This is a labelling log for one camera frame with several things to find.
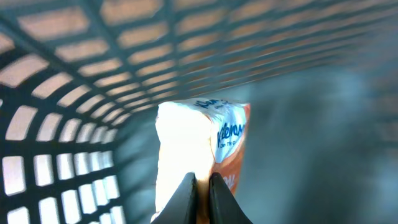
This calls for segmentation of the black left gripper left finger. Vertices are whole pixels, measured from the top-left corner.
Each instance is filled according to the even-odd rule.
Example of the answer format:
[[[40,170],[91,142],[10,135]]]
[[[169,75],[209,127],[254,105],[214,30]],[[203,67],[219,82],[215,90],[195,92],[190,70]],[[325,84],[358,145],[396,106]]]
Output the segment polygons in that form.
[[[193,172],[187,173],[180,185],[154,219],[152,224],[196,224],[197,180]]]

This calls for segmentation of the orange white Kleenex tissue pack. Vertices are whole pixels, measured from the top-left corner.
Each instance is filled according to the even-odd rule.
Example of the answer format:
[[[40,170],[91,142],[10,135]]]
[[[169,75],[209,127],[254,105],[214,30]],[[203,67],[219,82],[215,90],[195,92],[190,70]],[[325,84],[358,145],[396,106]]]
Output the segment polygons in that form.
[[[198,185],[197,223],[208,223],[212,173],[221,174],[236,193],[245,152],[251,106],[210,98],[166,101],[159,105],[155,128],[160,141],[155,182],[157,218],[187,173]]]

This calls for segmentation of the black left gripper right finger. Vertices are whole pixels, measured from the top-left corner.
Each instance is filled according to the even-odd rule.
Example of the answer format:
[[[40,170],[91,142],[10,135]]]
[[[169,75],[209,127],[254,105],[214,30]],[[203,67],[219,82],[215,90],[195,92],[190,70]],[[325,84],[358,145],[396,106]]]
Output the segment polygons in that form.
[[[210,177],[209,217],[210,224],[252,224],[217,172]]]

